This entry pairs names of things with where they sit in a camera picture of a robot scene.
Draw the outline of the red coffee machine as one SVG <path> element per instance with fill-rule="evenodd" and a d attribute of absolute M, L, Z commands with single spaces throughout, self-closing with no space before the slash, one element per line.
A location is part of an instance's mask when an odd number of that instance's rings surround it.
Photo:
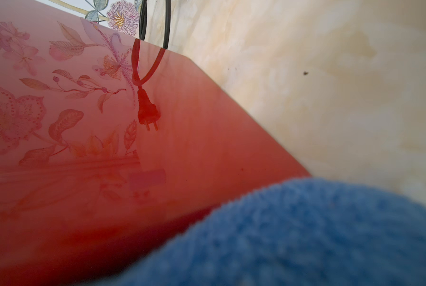
<path fill-rule="evenodd" d="M 0 286 L 114 272 L 222 203 L 307 176 L 188 58 L 0 1 Z"/>

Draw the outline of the blue microfiber cloth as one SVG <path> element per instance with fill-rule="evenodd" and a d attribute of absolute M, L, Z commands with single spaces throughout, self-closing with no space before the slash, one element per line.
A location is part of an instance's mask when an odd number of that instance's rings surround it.
<path fill-rule="evenodd" d="M 97 286 L 426 286 L 426 207 L 299 179 L 225 204 Z"/>

